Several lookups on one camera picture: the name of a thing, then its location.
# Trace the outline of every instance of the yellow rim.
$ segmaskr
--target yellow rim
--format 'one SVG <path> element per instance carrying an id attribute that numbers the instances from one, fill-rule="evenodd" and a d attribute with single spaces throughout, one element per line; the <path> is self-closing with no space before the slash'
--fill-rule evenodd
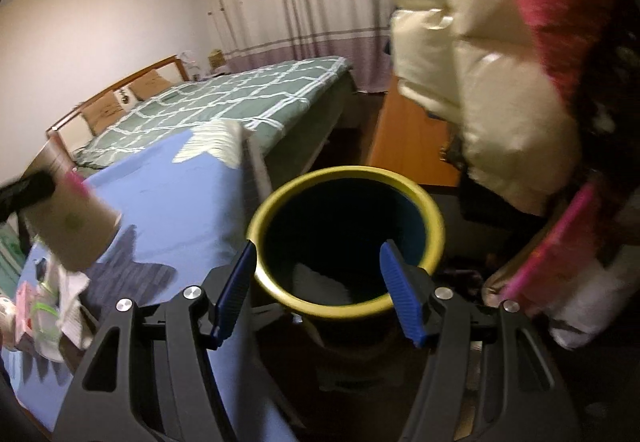
<path id="1" fill-rule="evenodd" d="M 389 294 L 382 295 L 370 301 L 353 305 L 328 306 L 309 303 L 297 298 L 280 287 L 267 272 L 262 260 L 262 240 L 264 231 L 275 216 L 276 212 L 291 197 L 301 191 L 321 182 L 335 180 L 349 176 L 350 178 L 366 178 L 376 180 L 400 191 L 407 196 L 418 208 L 422 220 L 427 227 L 427 241 L 419 266 L 429 274 L 433 274 L 444 248 L 444 225 L 440 210 L 431 197 L 418 184 L 398 173 L 367 166 L 339 166 L 313 171 L 284 184 L 273 192 L 260 206 L 252 218 L 247 231 L 247 237 L 254 242 L 258 251 L 258 263 L 255 277 L 260 285 L 284 306 L 301 314 L 327 319 L 354 319 L 389 310 L 393 304 Z"/>

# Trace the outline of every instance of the brown pillow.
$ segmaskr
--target brown pillow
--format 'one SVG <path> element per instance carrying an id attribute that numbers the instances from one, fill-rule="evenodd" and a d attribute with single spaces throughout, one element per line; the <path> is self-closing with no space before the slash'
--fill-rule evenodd
<path id="1" fill-rule="evenodd" d="M 107 92 L 100 99 L 82 109 L 82 115 L 94 135 L 102 133 L 119 118 L 126 115 L 113 92 Z"/>
<path id="2" fill-rule="evenodd" d="M 173 85 L 156 70 L 151 70 L 151 72 L 147 72 L 145 75 L 133 81 L 129 85 L 129 88 L 131 88 L 131 91 L 138 99 L 146 101 L 148 98 L 156 96 L 172 86 Z"/>

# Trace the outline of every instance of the white starfish pattern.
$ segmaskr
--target white starfish pattern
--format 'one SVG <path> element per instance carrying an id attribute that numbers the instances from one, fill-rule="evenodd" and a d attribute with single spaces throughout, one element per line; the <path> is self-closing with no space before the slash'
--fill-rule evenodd
<path id="1" fill-rule="evenodd" d="M 229 118 L 210 120 L 192 130 L 193 135 L 175 155 L 173 162 L 184 162 L 209 153 L 226 166 L 236 169 L 242 157 L 242 125 Z"/>

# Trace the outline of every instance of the wall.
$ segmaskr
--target wall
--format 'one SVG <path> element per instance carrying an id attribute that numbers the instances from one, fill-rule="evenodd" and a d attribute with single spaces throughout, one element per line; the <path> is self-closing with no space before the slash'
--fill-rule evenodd
<path id="1" fill-rule="evenodd" d="M 13 0 L 0 7 L 0 181 L 73 106 L 156 61 L 210 48 L 200 0 Z"/>

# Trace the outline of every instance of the wooden cabinet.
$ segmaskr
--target wooden cabinet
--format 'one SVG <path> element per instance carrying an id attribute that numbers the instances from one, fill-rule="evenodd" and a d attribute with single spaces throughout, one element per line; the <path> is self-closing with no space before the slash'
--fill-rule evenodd
<path id="1" fill-rule="evenodd" d="M 452 188 L 459 173 L 440 160 L 447 124 L 429 118 L 424 108 L 398 93 L 393 76 L 380 111 L 367 165 L 395 171 L 418 184 Z"/>

